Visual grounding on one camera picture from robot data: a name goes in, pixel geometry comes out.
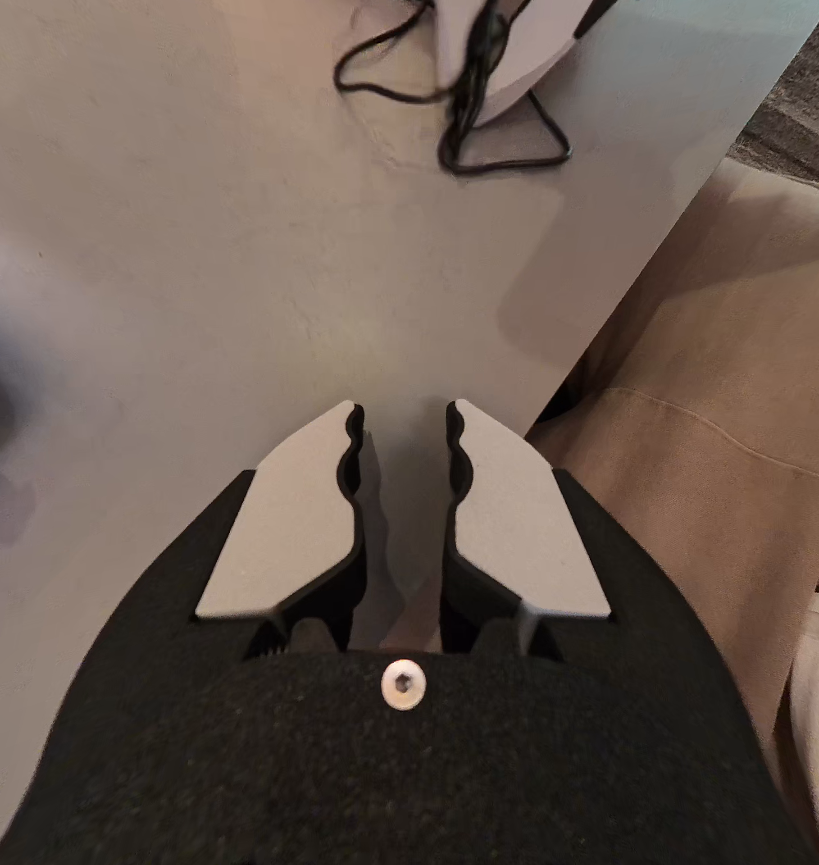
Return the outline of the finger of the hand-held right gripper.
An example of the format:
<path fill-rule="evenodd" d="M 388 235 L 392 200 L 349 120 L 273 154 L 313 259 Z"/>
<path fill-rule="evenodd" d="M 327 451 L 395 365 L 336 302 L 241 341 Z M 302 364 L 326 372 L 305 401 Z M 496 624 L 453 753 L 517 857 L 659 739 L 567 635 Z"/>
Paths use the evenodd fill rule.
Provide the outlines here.
<path fill-rule="evenodd" d="M 466 63 L 476 1 L 435 1 L 434 12 L 437 91 L 447 92 Z"/>
<path fill-rule="evenodd" d="M 491 123 L 538 84 L 588 34 L 614 1 L 531 1 L 512 18 L 491 72 L 479 125 Z"/>

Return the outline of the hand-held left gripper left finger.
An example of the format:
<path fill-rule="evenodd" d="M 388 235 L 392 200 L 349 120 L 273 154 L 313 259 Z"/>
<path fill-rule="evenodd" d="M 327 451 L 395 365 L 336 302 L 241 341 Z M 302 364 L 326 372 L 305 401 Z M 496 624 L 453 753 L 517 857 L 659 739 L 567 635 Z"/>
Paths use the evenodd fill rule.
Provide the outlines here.
<path fill-rule="evenodd" d="M 345 400 L 284 439 L 252 481 L 194 609 L 203 623 L 255 621 L 287 643 L 319 621 L 337 651 L 350 643 L 367 585 L 357 494 L 364 409 Z"/>

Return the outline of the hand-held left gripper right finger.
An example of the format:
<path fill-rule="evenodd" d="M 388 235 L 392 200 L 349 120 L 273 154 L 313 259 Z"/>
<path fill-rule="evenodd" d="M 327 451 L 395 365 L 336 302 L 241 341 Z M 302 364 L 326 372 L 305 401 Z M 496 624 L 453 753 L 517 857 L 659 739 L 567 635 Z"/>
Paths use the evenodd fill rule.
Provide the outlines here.
<path fill-rule="evenodd" d="M 549 463 L 465 399 L 446 409 L 452 501 L 441 573 L 441 646 L 469 653 L 494 620 L 521 650 L 547 620 L 605 621 L 610 602 Z"/>

